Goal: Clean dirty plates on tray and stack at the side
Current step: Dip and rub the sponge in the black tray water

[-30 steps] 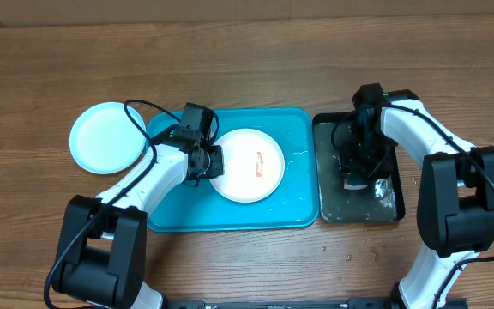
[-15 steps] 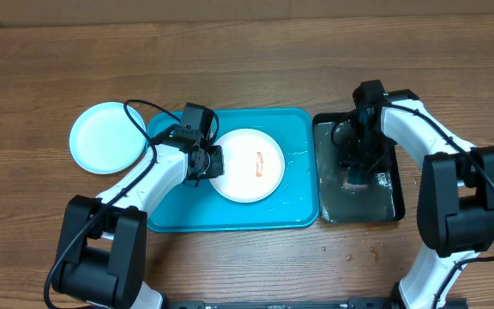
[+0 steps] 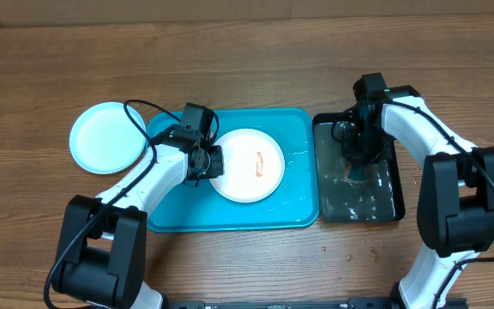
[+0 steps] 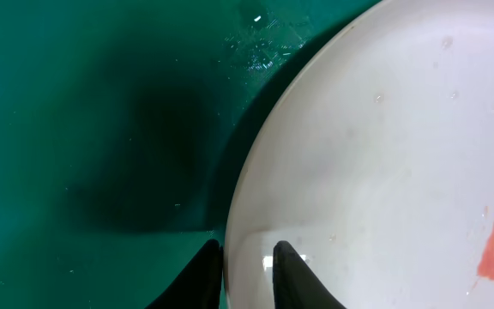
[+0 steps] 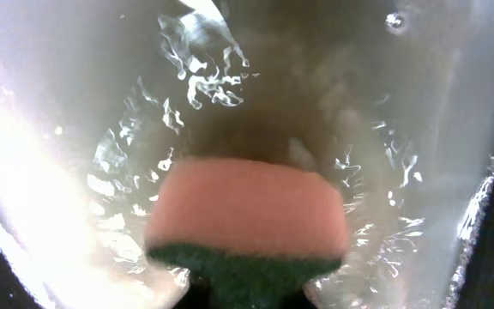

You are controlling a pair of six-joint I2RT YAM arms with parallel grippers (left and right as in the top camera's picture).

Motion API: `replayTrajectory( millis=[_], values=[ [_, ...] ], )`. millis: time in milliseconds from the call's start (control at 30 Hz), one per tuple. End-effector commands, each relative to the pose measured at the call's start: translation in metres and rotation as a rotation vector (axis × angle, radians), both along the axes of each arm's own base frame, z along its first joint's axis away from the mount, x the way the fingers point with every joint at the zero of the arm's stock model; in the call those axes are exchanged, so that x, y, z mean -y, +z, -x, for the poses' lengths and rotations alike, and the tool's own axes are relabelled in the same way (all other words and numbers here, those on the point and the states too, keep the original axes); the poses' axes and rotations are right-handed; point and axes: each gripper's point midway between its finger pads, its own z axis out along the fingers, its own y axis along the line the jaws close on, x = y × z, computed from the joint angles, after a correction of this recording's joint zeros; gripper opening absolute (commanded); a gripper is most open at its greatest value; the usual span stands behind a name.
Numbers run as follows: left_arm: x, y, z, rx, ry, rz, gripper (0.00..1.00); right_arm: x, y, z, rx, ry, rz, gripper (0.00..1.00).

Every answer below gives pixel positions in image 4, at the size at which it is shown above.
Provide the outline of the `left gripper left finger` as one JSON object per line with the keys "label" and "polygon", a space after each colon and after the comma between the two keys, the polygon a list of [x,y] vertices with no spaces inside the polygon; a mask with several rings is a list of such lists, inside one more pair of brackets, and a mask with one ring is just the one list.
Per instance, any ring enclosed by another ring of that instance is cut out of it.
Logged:
{"label": "left gripper left finger", "polygon": [[210,239],[146,309],[219,309],[222,276],[223,248]]}

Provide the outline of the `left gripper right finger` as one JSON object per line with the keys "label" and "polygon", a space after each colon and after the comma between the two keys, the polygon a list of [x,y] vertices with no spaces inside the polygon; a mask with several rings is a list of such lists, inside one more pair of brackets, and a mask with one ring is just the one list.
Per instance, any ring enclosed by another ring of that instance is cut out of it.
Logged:
{"label": "left gripper right finger", "polygon": [[273,290],[276,309],[346,309],[285,240],[273,250]]}

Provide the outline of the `white plate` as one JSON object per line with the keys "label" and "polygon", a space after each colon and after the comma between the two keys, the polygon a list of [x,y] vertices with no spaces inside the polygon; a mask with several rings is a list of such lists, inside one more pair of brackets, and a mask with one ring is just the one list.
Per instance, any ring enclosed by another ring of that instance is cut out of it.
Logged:
{"label": "white plate", "polygon": [[292,244],[349,308],[494,308],[494,0],[383,1],[283,93],[238,180],[226,300]]}

